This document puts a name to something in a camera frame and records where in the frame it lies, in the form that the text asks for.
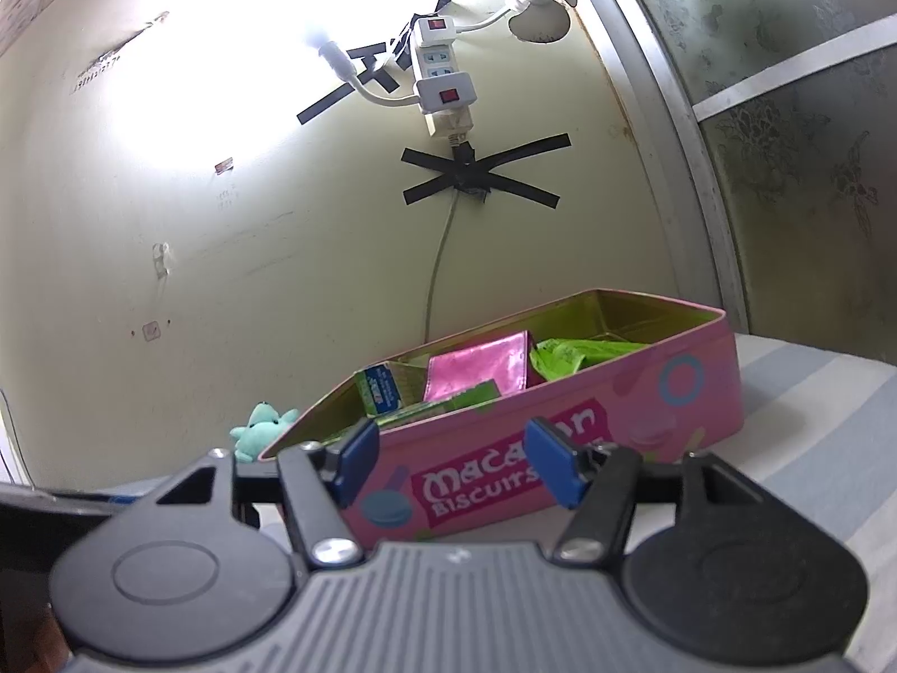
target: striped bed sheet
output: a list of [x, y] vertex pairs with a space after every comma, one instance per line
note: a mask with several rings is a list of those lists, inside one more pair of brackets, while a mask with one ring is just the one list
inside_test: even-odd
[[[869, 605], [848, 657], [897, 673], [897, 367], [757, 336], [737, 347], [745, 426], [713, 450], [863, 561]], [[551, 548], [569, 516], [547, 509], [451, 538]], [[630, 546], [672, 522], [672, 508], [640, 509]]]

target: teal plush toy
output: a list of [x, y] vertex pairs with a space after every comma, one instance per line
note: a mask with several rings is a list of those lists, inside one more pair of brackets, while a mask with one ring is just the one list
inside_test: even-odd
[[234, 428], [230, 437], [237, 442], [234, 456], [241, 463], [252, 463], [259, 453], [277, 440], [281, 434], [299, 419], [299, 410], [277, 414], [267, 402], [260, 402], [249, 416], [245, 427]]

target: power cord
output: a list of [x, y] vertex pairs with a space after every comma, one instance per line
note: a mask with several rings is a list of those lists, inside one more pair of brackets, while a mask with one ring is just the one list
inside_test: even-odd
[[[21, 463], [22, 470], [25, 471], [25, 481], [31, 488], [34, 487], [34, 482], [31, 480], [31, 473], [28, 470], [28, 464], [25, 463], [25, 456], [21, 453], [21, 445], [19, 444], [19, 434], [15, 431], [15, 422], [12, 420], [12, 409], [9, 407], [9, 400], [6, 398], [6, 391], [3, 388], [0, 388], [0, 397], [3, 397], [3, 404], [6, 405], [6, 417], [9, 418], [9, 430], [12, 433], [12, 441], [15, 443], [15, 453], [19, 458], [19, 462]], [[6, 465], [6, 459], [3, 458], [3, 465]], [[9, 473], [9, 466], [6, 465], [6, 472]]]
[[429, 288], [427, 289], [427, 308], [423, 314], [423, 342], [429, 343], [429, 321], [433, 312], [433, 292], [436, 289], [436, 276], [440, 271], [440, 262], [442, 262], [442, 251], [446, 247], [446, 240], [449, 238], [452, 220], [455, 219], [455, 210], [457, 208], [457, 200], [461, 196], [459, 190], [455, 190], [451, 197], [451, 205], [448, 209], [448, 217], [446, 218], [446, 226], [442, 229], [442, 237], [440, 238], [440, 246], [436, 249], [436, 260], [433, 261], [433, 272], [429, 276]]
[[469, 33], [474, 30], [480, 30], [484, 27], [490, 26], [493, 22], [498, 22], [509, 12], [513, 12], [510, 7], [503, 7], [501, 10], [498, 10], [494, 14], [486, 17], [482, 22], [474, 22], [472, 25], [458, 25], [455, 27], [455, 32], [457, 33]]
[[420, 103], [420, 98], [417, 98], [414, 94], [410, 96], [398, 96], [398, 98], [389, 98], [389, 96], [378, 96], [376, 93], [372, 93], [364, 85], [360, 80], [358, 80], [358, 76], [353, 75], [348, 78], [346, 81], [350, 86], [352, 86], [366, 101], [371, 101], [372, 104], [377, 105], [391, 105], [392, 107], [402, 107], [402, 105], [414, 105]]

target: wall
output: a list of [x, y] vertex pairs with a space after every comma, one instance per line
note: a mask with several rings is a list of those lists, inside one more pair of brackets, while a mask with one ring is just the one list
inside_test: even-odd
[[[300, 126], [337, 84], [297, 33], [323, 20], [358, 47], [434, 1], [56, 0], [0, 58], [0, 385], [37, 483], [170, 472], [228, 444], [255, 402], [306, 407], [420, 343], [450, 194], [405, 206], [402, 190], [432, 174], [399, 157], [447, 145], [414, 108], [357, 96]], [[499, 5], [447, 11], [473, 22]], [[93, 58], [166, 10], [73, 92]], [[573, 148], [498, 170], [557, 192], [557, 210], [460, 201], [434, 334], [595, 285], [675, 294], [586, 35], [574, 24], [558, 44], [523, 44], [498, 25], [456, 51], [481, 94], [479, 155], [561, 132]], [[158, 280], [162, 242], [174, 261]], [[146, 342], [151, 321], [161, 336]]]

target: white cable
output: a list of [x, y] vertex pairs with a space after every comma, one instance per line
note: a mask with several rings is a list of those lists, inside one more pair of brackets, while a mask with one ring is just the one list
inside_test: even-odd
[[483, 20], [483, 22], [474, 22], [472, 25], [457, 25], [455, 26], [456, 33], [469, 33], [472, 30], [480, 30], [483, 27], [490, 26], [493, 22], [498, 22], [502, 19], [506, 14], [511, 11], [510, 7], [503, 7], [501, 10], [496, 12], [494, 15], [490, 15]]
[[364, 96], [366, 100], [371, 101], [372, 104], [414, 105], [420, 103], [420, 98], [417, 98], [417, 96], [414, 95], [402, 96], [402, 98], [387, 98], [386, 96], [378, 96], [376, 93], [371, 93], [364, 87], [362, 82], [358, 80], [358, 74], [355, 72], [355, 63], [352, 62], [349, 53], [344, 51], [339, 45], [335, 44], [333, 40], [326, 40], [323, 43], [318, 44], [320, 39], [324, 38], [323, 35], [316, 35], [316, 38], [318, 38], [315, 42], [315, 45], [317, 45], [317, 54], [327, 61], [327, 64], [336, 74], [336, 77], [338, 77], [339, 80], [348, 83]]
[[423, 342], [429, 343], [429, 320], [432, 318], [433, 312], [433, 292], [436, 289], [436, 275], [440, 271], [440, 262], [442, 262], [442, 251], [446, 247], [446, 240], [449, 238], [449, 230], [451, 229], [452, 220], [455, 219], [455, 210], [457, 207], [457, 198], [461, 196], [459, 190], [453, 190], [454, 195], [451, 198], [451, 207], [448, 209], [448, 217], [446, 226], [442, 229], [442, 237], [440, 238], [440, 246], [436, 249], [436, 260], [433, 261], [433, 272], [429, 275], [429, 288], [427, 289], [427, 307], [423, 312]]
[[411, 94], [410, 96], [401, 96], [401, 98], [387, 98], [386, 96], [378, 96], [376, 93], [371, 93], [366, 87], [362, 85], [362, 82], [358, 80], [358, 76], [351, 76], [346, 81], [350, 86], [352, 86], [357, 92], [359, 92], [366, 100], [371, 101], [372, 104], [377, 105], [415, 105], [420, 103], [420, 98]]

